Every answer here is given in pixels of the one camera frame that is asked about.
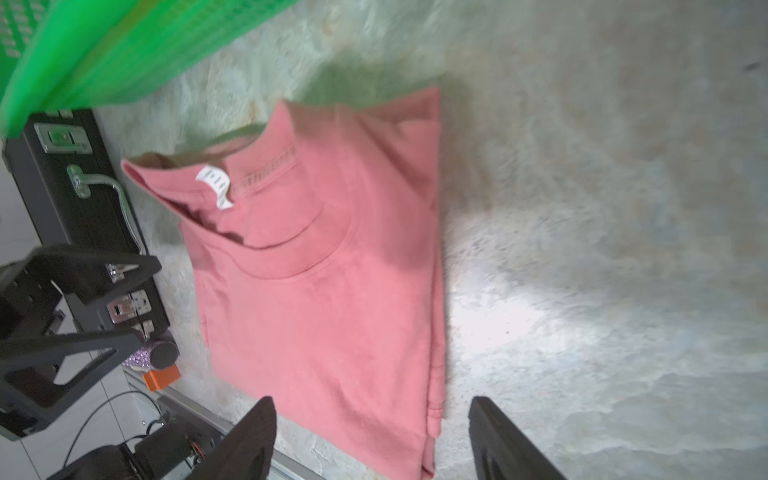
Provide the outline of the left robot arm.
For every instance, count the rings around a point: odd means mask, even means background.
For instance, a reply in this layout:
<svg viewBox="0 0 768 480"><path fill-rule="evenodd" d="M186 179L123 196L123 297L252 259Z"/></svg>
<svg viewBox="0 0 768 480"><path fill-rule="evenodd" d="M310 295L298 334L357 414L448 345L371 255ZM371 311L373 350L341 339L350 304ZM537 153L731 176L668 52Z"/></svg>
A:
<svg viewBox="0 0 768 480"><path fill-rule="evenodd" d="M34 249L1 269L1 433L20 440L48 428L146 343L132 327L59 332L58 306L74 298L96 313L160 269L152 256L75 245ZM215 444L199 424L160 411L159 427L135 441L65 459L58 479L161 479L201 465Z"/></svg>

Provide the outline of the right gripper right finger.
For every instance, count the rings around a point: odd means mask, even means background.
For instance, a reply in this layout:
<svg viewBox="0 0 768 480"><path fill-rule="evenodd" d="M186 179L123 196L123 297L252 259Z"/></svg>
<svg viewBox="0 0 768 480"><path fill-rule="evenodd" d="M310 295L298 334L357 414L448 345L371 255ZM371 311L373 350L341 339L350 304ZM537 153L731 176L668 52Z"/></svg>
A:
<svg viewBox="0 0 768 480"><path fill-rule="evenodd" d="M478 479L566 479L490 398L474 397L468 418Z"/></svg>

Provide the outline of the green plastic perforated basket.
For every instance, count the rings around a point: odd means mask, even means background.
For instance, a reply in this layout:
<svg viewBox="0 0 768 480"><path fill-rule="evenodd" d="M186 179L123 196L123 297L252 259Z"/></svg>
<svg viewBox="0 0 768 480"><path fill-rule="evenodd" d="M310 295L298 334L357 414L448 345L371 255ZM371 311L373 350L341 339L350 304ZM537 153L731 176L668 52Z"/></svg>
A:
<svg viewBox="0 0 768 480"><path fill-rule="evenodd" d="M136 101L291 5L4 1L1 135L18 136L35 113Z"/></svg>

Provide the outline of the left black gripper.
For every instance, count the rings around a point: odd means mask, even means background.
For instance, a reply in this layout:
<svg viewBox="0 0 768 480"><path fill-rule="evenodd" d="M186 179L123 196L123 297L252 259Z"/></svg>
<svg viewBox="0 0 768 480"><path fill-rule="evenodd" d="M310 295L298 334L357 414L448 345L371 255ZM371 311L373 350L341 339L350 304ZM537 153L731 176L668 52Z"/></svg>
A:
<svg viewBox="0 0 768 480"><path fill-rule="evenodd" d="M66 317L62 293L104 306L161 268L155 256L78 245L39 247L1 268L3 437L17 441L46 429L143 345L133 329L57 335ZM90 352L97 356L72 378L56 381L67 357Z"/></svg>

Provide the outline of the pink t-shirt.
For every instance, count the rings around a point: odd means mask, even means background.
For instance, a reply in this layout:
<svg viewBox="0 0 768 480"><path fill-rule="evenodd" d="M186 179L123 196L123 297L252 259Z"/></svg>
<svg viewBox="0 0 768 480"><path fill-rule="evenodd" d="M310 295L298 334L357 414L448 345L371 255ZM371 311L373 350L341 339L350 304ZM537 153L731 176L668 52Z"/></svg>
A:
<svg viewBox="0 0 768 480"><path fill-rule="evenodd" d="M445 401L440 91L282 101L257 137L125 175L176 214L214 373L391 479L429 479Z"/></svg>

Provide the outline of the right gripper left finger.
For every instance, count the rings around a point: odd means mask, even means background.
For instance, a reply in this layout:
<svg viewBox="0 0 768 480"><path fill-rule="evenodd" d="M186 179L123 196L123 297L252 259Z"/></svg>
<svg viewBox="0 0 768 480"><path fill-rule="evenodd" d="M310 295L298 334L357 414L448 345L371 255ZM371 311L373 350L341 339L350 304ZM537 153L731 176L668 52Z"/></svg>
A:
<svg viewBox="0 0 768 480"><path fill-rule="evenodd" d="M277 413L270 396L260 399L188 480L265 480L277 435Z"/></svg>

